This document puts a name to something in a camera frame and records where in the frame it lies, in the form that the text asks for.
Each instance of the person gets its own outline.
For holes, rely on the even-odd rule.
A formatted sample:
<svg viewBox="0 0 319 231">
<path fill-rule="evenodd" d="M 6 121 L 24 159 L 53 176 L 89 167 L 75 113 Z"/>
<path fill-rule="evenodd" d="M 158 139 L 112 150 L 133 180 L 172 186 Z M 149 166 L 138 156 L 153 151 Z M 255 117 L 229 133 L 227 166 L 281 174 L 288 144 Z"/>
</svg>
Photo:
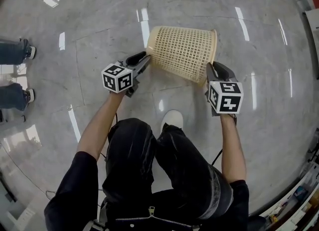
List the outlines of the person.
<svg viewBox="0 0 319 231">
<path fill-rule="evenodd" d="M 247 230 L 249 191 L 234 118 L 220 115 L 220 173 L 186 137 L 182 114 L 176 110 L 164 116 L 158 139 L 147 123 L 136 118 L 111 128 L 124 95 L 111 92 L 83 132 L 71 167 L 44 210 L 47 229 L 102 230 L 86 228 L 97 218 L 97 160 L 108 138 L 102 185 L 106 198 L 99 221 L 110 231 L 183 231 L 193 225 L 200 225 L 201 231 Z M 152 194 L 154 157 L 173 189 Z"/>
<path fill-rule="evenodd" d="M 25 59 L 34 59 L 36 48 L 27 39 L 14 42 L 0 39 L 0 65 L 20 65 Z"/>
<path fill-rule="evenodd" d="M 0 86 L 0 109 L 16 108 L 24 111 L 30 102 L 35 100 L 33 89 L 23 90 L 18 83 Z"/>
</svg>

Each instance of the tan laundry basket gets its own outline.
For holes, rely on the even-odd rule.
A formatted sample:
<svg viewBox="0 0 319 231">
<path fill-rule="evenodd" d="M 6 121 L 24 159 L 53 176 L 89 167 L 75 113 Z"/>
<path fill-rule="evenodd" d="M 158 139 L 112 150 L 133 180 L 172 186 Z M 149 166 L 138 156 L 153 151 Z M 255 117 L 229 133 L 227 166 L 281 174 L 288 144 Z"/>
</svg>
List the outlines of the tan laundry basket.
<svg viewBox="0 0 319 231">
<path fill-rule="evenodd" d="M 153 65 L 203 85 L 216 45 L 216 30 L 157 26 L 150 33 L 146 52 Z"/>
</svg>

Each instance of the black pants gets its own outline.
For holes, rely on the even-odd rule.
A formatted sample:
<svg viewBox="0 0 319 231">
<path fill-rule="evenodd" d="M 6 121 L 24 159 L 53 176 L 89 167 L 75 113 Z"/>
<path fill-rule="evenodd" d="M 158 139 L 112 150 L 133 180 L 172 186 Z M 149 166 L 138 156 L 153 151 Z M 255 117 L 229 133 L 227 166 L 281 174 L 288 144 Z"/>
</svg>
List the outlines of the black pants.
<svg viewBox="0 0 319 231">
<path fill-rule="evenodd" d="M 181 129 L 165 126 L 156 139 L 147 123 L 130 118 L 112 127 L 109 142 L 103 183 L 108 219 L 147 217 L 154 206 L 158 218 L 195 225 L 229 208 L 231 187 Z M 154 157 L 172 190 L 152 194 Z"/>
</svg>

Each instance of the marble floor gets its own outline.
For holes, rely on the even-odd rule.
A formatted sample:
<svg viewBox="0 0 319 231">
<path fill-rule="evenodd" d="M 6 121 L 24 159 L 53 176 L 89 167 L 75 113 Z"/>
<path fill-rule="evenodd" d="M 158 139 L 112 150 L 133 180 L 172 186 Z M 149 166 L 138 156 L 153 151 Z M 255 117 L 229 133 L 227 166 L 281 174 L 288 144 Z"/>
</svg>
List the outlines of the marble floor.
<svg viewBox="0 0 319 231">
<path fill-rule="evenodd" d="M 318 125 L 319 86 L 302 11 L 296 0 L 0 0 L 1 36 L 29 38 L 38 50 L 34 60 L 1 67 L 2 84 L 17 81 L 37 97 L 25 123 L 1 131 L 0 167 L 10 188 L 43 218 L 45 191 L 57 190 L 81 133 L 108 97 L 102 68 L 142 51 L 154 26 L 171 25 L 216 29 L 215 60 L 243 84 L 238 130 L 250 212 L 259 209 L 298 176 Z M 177 109 L 186 135 L 212 162 L 222 134 L 203 90 L 152 67 L 140 82 L 119 119 L 140 118 L 158 135 L 163 115 Z M 101 186 L 102 158 L 98 166 Z M 169 188 L 157 163 L 153 170 L 153 190 Z"/>
</svg>

